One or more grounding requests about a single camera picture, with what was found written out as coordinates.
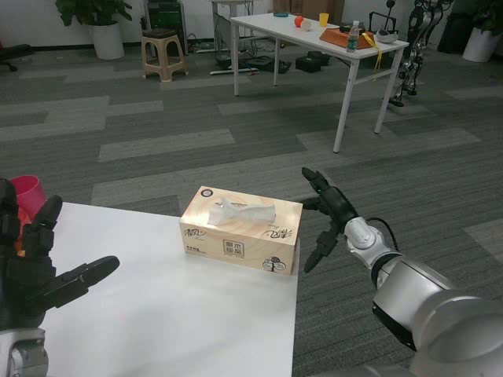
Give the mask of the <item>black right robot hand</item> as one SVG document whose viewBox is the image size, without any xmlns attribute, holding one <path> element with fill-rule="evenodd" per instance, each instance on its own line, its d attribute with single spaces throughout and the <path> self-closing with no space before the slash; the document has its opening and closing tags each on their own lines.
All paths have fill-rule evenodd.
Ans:
<svg viewBox="0 0 503 377">
<path fill-rule="evenodd" d="M 358 212 L 347 197 L 336 187 L 328 183 L 319 171 L 302 168 L 302 175 L 309 181 L 316 193 L 300 203 L 304 210 L 316 210 L 330 217 L 330 228 L 320 233 L 316 239 L 316 247 L 305 262 L 304 272 L 309 273 L 325 257 L 328 257 L 338 243 L 338 237 L 343 233 L 346 224 L 358 217 Z"/>
</svg>

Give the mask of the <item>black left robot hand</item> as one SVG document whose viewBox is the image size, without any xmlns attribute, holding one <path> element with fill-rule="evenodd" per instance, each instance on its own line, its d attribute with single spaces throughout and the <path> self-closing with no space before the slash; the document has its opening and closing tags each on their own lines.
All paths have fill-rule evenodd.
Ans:
<svg viewBox="0 0 503 377">
<path fill-rule="evenodd" d="M 22 225 L 11 181 L 1 180 L 1 329 L 37 328 L 46 311 L 84 296 L 119 268 L 106 256 L 57 275 L 50 251 L 62 198 L 51 196 L 32 222 Z"/>
</svg>

